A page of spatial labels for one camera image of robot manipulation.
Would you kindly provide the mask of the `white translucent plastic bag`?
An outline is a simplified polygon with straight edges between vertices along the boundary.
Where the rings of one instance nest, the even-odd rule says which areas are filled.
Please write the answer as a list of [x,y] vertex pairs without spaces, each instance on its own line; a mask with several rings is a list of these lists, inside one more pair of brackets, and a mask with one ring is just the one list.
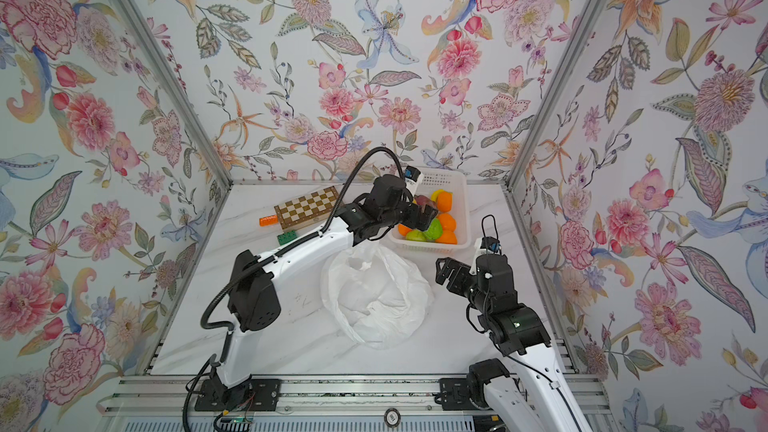
[[365,242],[328,259],[321,299],[353,342],[377,350],[407,341],[434,301],[418,266],[377,242]]

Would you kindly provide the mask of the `green apple fruit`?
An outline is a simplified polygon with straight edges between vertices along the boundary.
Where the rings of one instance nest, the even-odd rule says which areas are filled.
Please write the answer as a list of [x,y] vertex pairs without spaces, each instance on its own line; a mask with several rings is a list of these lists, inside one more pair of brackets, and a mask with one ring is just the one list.
[[438,218],[431,221],[429,227],[423,232],[427,241],[437,241],[443,235],[444,229]]

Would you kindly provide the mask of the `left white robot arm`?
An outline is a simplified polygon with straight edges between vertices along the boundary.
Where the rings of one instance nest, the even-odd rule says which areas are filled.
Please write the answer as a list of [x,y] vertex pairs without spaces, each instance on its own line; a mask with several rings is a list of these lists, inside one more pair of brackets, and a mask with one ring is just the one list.
[[206,330],[226,330],[221,354],[211,359],[211,381],[218,395],[224,396],[250,379],[251,360],[262,331],[278,319],[280,293],[287,284],[317,270],[325,259],[381,238],[400,224],[422,231],[429,227],[437,210],[415,203],[423,179],[411,166],[402,177],[378,177],[369,192],[349,203],[340,193],[326,222],[308,234],[260,255],[245,250],[237,256],[229,282],[211,299],[200,319]]

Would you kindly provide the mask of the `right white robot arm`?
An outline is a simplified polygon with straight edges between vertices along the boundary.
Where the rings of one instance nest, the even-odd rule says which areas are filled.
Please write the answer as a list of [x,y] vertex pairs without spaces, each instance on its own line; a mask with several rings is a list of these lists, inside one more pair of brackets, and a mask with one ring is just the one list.
[[472,266],[439,258],[435,281],[479,313],[476,331],[499,353],[468,368],[472,406],[493,412],[509,431],[592,429],[541,318],[519,300],[505,255],[479,254]]

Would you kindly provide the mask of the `green pear fruit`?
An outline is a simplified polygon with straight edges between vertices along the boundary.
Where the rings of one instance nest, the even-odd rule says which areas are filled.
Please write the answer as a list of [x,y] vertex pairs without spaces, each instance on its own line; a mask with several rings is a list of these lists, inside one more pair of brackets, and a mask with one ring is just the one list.
[[413,242],[427,242],[428,239],[426,235],[417,229],[410,230],[405,236],[405,240],[413,241]]

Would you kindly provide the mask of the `red dragon fruit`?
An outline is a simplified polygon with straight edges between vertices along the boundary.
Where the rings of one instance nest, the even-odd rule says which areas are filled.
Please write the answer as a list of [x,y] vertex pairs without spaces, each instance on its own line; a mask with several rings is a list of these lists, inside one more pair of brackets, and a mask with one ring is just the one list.
[[432,208],[437,208],[436,203],[429,196],[426,196],[426,195],[416,195],[414,197],[414,201],[420,207],[429,206]]

